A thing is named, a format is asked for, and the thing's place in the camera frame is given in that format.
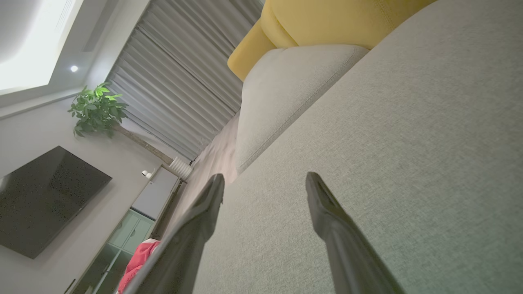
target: potted plant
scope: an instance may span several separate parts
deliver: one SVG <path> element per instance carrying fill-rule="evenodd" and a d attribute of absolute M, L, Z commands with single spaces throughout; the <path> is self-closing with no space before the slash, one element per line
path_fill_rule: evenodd
<path fill-rule="evenodd" d="M 192 171 L 189 165 L 181 162 L 178 158 L 170 158 L 121 126 L 122 118 L 127 117 L 124 111 L 128 105 L 116 100 L 116 98 L 122 96 L 121 94 L 109 95 L 109 89 L 105 88 L 107 84 L 109 83 L 102 83 L 94 90 L 87 89 L 87 86 L 85 86 L 74 98 L 71 109 L 68 110 L 72 117 L 76 116 L 78 118 L 73 133 L 80 137 L 85 137 L 86 133 L 103 132 L 112 138 L 114 131 L 120 132 L 156 155 L 171 169 L 174 168 L 176 175 L 186 179 L 190 171 Z"/>

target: red cloth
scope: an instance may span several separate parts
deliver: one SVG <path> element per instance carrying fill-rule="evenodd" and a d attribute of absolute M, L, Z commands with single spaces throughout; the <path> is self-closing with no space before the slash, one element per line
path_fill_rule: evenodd
<path fill-rule="evenodd" d="M 153 253 L 154 249 L 160 244 L 160 241 L 154 239 L 145 240 L 143 243 L 138 245 L 136 251 L 131 260 L 127 264 L 126 273 L 123 275 L 122 280 L 120 281 L 120 286 L 118 286 L 118 293 L 122 294 L 127 285 L 131 280 L 136 276 L 138 270 L 142 268 L 143 264 L 147 261 L 149 256 Z"/>

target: gray fabric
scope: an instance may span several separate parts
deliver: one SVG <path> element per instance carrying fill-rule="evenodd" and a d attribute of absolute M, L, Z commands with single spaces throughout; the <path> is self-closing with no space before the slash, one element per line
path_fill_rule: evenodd
<path fill-rule="evenodd" d="M 194 293 L 334 293 L 307 171 L 407 293 L 521 293 L 521 15 L 439 0 L 392 32 L 226 189 Z"/>
<path fill-rule="evenodd" d="M 237 113 L 227 59 L 259 18 L 251 0 L 152 0 L 109 75 L 133 120 L 194 159 Z"/>
<path fill-rule="evenodd" d="M 267 52 L 247 75 L 236 140 L 236 169 L 243 172 L 368 49 L 316 45 Z"/>

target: curtain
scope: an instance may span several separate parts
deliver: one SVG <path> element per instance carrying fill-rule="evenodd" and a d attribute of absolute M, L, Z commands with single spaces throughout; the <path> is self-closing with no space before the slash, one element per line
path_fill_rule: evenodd
<path fill-rule="evenodd" d="M 108 81 L 130 119 L 194 159 L 239 111 L 227 67 L 260 17 L 258 0 L 152 0 Z"/>

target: television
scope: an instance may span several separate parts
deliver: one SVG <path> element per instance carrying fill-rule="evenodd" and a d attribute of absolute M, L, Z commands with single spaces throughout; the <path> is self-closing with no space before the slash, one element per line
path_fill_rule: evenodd
<path fill-rule="evenodd" d="M 60 146 L 0 178 L 0 245 L 36 258 L 111 179 Z"/>

